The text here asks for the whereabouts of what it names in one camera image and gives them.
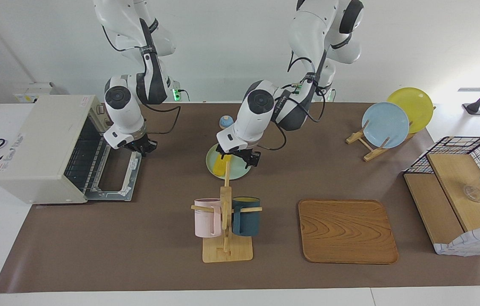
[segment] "wooden mug holder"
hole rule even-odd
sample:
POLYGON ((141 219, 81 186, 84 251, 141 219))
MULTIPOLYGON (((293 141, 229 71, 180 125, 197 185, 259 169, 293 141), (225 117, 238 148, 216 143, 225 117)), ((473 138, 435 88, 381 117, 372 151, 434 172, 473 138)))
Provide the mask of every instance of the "wooden mug holder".
MULTIPOLYGON (((366 128, 366 126, 368 126, 368 122, 370 122, 370 120, 367 120, 365 123, 364 123, 364 126, 358 131, 358 132, 355 132, 353 134, 351 134, 350 137, 348 137, 345 142, 350 145, 351 143, 354 143, 355 141, 360 141, 365 147, 367 147, 370 152, 368 154, 366 154, 364 157, 363 157, 363 160, 366 161, 366 162, 369 162, 371 161, 372 159, 378 157, 379 155, 387 152, 389 149, 384 149, 384 145, 387 144, 387 142, 389 142, 389 139, 391 139, 391 137, 387 137, 385 139, 385 141, 377 148, 373 149, 366 141, 364 141, 363 137, 364 137, 364 129, 366 128)), ((415 133, 412 133, 412 134, 408 134, 408 136, 406 137, 405 141, 407 141, 408 139, 412 138, 413 136, 415 135, 415 133)))
MULTIPOLYGON (((221 198, 221 228, 223 234, 214 238, 203 238, 202 261, 204 263, 222 263, 226 261, 246 261, 253 259, 253 242, 251 237, 238 236, 232 233, 232 187, 230 186, 230 162, 227 162, 224 175, 224 186, 220 190, 221 198)), ((191 205, 192 210, 213 213, 210 207, 191 205)), ((248 207, 241 213, 262 211, 262 207, 248 207)))

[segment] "white cloth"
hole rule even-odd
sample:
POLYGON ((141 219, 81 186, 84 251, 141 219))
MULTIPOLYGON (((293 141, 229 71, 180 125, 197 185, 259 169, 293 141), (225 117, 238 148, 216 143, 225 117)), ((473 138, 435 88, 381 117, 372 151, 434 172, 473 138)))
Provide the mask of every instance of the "white cloth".
POLYGON ((480 255, 480 228, 467 231, 449 244, 434 244, 439 255, 480 255))

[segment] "plate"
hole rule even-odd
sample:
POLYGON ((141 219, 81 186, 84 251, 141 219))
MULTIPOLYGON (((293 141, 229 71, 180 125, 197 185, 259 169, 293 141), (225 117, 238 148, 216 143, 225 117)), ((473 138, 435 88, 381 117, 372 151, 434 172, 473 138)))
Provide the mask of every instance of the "plate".
MULTIPOLYGON (((215 159, 219 157, 219 152, 215 151, 217 149, 217 145, 214 145, 209 149, 209 151, 206 154, 206 167, 207 170, 213 174, 213 176, 220 178, 221 180, 224 180, 224 176, 216 176, 211 170, 213 169, 213 165, 215 164, 215 159)), ((251 170, 251 166, 245 168, 245 162, 243 159, 240 157, 232 155, 232 158, 230 159, 230 179, 235 180, 239 179, 242 176, 245 176, 249 170, 251 170)))
POLYGON ((408 136, 408 116, 393 103, 380 102, 370 106, 364 113, 361 126, 364 126, 367 120, 369 122, 364 129, 364 136, 376 147, 380 147, 385 139, 390 137, 383 148, 391 149, 400 145, 408 136))
POLYGON ((421 89, 414 87, 401 88, 392 93, 387 102, 398 105, 408 116, 411 126, 409 133, 417 133, 432 119, 434 107, 431 98, 421 89))

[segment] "brown tabletop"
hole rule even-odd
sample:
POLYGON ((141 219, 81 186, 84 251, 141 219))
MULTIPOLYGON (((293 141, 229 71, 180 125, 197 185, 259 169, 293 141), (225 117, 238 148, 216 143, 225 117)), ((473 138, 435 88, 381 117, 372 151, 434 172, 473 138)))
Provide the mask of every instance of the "brown tabletop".
MULTIPOLYGON (((432 145, 427 131, 368 163, 366 147, 345 143, 368 107, 327 105, 322 122, 288 132, 284 149, 263 150, 259 167, 231 182, 234 196, 257 196, 264 207, 252 261, 203 263, 190 209, 196 198, 219 195, 222 181, 206 169, 205 155, 216 143, 220 116, 236 116, 239 105, 183 105, 174 131, 154 136, 159 147, 143 160, 131 202, 30 209, 1 271, 0 292, 480 285, 480 256, 435 254, 401 175, 432 145), (380 201, 399 260, 309 263, 298 227, 302 199, 380 201)), ((173 121, 172 114, 143 112, 151 130, 166 130, 173 121)), ((270 126, 262 144, 280 143, 270 126)), ((120 162, 110 162, 107 184, 120 185, 120 162)))

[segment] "blue ball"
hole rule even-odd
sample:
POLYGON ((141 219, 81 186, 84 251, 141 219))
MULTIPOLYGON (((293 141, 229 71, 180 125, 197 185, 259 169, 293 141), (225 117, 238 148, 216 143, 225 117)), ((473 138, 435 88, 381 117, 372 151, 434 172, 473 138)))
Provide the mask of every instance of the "blue ball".
POLYGON ((232 124, 234 123, 234 120, 232 120, 232 117, 231 116, 222 116, 220 119, 219 119, 219 126, 221 128, 228 128, 229 126, 231 126, 232 124))

